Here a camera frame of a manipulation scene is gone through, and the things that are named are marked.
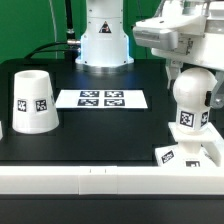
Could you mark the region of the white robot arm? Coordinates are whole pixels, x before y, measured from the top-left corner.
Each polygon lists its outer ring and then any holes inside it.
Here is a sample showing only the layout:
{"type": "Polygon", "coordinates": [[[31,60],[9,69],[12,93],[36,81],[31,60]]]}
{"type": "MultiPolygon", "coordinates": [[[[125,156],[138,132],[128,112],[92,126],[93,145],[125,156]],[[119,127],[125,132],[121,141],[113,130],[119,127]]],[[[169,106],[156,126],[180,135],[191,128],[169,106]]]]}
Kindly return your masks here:
{"type": "MultiPolygon", "coordinates": [[[[79,67],[112,72],[131,64],[123,0],[86,0],[86,8],[79,67]]],[[[208,104],[224,107],[224,0],[161,0],[155,15],[136,22],[132,32],[137,45],[166,60],[169,81],[185,63],[215,70],[208,104]]]]}

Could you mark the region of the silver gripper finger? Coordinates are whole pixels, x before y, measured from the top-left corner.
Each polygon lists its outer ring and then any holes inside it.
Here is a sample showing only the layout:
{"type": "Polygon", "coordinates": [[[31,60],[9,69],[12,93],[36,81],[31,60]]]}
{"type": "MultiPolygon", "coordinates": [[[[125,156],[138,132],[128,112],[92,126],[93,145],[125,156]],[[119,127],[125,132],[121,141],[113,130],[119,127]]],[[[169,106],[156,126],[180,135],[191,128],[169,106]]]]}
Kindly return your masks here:
{"type": "Polygon", "coordinates": [[[217,71],[215,79],[217,80],[215,87],[206,93],[205,105],[221,109],[224,107],[224,71],[217,71]]]}

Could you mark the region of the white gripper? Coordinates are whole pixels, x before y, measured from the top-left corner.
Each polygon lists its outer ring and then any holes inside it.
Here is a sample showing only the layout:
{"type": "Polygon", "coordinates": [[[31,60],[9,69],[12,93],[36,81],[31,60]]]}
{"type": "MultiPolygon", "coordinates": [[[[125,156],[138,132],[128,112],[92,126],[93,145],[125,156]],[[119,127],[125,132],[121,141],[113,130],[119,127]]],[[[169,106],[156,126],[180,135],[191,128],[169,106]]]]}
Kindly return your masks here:
{"type": "Polygon", "coordinates": [[[162,0],[152,18],[135,23],[133,35],[167,59],[167,88],[183,63],[224,71],[224,0],[162,0]]]}

